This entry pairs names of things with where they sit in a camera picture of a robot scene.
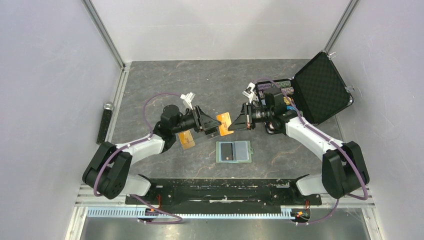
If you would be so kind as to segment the clear plastic card box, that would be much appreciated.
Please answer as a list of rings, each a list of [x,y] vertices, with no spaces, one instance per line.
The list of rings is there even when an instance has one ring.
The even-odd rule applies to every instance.
[[[214,137],[214,138],[206,138],[206,136],[205,136],[205,134],[204,134],[204,132],[203,131],[201,131],[201,132],[196,132],[194,129],[190,129],[190,131],[191,131],[191,134],[192,134],[192,136],[193,136],[193,138],[194,138],[194,142],[195,142],[195,146],[199,146],[200,144],[202,144],[202,143],[205,143],[205,142],[207,142],[207,141],[211,141],[211,140],[213,140],[213,139],[215,139],[215,138],[217,138],[217,137]],[[179,140],[179,137],[178,137],[178,134],[176,135],[176,139],[177,139],[177,141],[180,143],[180,140]]]

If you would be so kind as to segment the green leather card holder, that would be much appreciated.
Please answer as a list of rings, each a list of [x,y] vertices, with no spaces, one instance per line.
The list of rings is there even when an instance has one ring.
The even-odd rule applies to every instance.
[[[234,161],[221,161],[221,143],[232,143]],[[252,162],[252,155],[254,150],[251,147],[249,140],[238,140],[238,141],[217,141],[216,147],[216,162],[222,164],[247,164]]]

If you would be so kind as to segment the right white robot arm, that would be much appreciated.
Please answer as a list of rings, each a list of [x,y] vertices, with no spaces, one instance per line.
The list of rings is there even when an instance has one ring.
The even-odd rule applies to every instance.
[[[302,204],[312,194],[329,194],[334,199],[362,189],[361,200],[368,198],[368,170],[361,147],[354,141],[343,142],[310,124],[296,107],[287,108],[282,92],[272,94],[271,105],[258,105],[253,92],[242,93],[248,101],[242,104],[240,115],[228,127],[230,131],[253,130],[265,123],[271,132],[282,133],[297,140],[321,160],[321,173],[299,177],[289,189],[289,199]]]

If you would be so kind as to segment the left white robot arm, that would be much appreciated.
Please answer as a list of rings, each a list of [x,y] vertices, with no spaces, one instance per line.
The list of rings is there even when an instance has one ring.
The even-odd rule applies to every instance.
[[[180,112],[176,105],[164,107],[160,120],[151,133],[132,142],[100,144],[82,175],[82,181],[92,187],[96,196],[109,200],[120,194],[137,195],[145,204],[153,203],[157,190],[145,176],[130,173],[135,163],[168,151],[177,141],[177,135],[194,130],[205,135],[217,134],[221,122],[212,118],[196,105]]]

